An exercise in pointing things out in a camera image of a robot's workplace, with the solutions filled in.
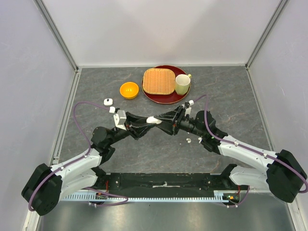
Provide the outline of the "white earbud charging case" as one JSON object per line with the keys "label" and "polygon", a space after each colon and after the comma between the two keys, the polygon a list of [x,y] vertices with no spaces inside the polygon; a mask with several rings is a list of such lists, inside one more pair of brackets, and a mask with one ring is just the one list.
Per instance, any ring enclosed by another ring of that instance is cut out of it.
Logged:
{"label": "white earbud charging case", "polygon": [[146,123],[159,125],[162,123],[162,120],[157,119],[154,116],[151,116],[146,119]]}

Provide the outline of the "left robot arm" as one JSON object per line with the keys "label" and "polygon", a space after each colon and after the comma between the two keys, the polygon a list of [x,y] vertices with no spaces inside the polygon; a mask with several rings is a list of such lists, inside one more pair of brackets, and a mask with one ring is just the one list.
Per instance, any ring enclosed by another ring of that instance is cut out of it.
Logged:
{"label": "left robot arm", "polygon": [[59,164],[38,165],[21,195],[28,203],[29,211],[44,216],[52,211],[64,197],[78,190],[105,185],[105,172],[100,165],[107,162],[115,149],[112,144],[131,136],[139,139],[151,128],[161,125],[157,117],[140,117],[119,110],[114,114],[115,127],[97,127],[83,153]]}

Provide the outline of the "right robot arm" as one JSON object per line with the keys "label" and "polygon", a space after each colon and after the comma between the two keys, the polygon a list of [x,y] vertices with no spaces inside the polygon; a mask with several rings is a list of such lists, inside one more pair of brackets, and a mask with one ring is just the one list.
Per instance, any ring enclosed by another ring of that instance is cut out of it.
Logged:
{"label": "right robot arm", "polygon": [[169,135],[184,130],[201,138],[205,149],[219,155],[237,159],[249,167],[233,166],[220,177],[221,186],[232,189],[246,185],[257,190],[269,190],[280,200],[291,203],[299,193],[307,193],[307,174],[287,150],[279,153],[256,148],[219,130],[209,111],[199,111],[195,118],[183,106],[152,116],[146,120]]}

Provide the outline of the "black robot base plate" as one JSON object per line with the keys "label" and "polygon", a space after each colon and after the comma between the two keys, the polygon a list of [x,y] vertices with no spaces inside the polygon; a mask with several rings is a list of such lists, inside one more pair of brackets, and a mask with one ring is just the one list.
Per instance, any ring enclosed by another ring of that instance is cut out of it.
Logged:
{"label": "black robot base plate", "polygon": [[110,173],[93,188],[130,198],[212,197],[214,191],[238,191],[225,176],[209,173]]}

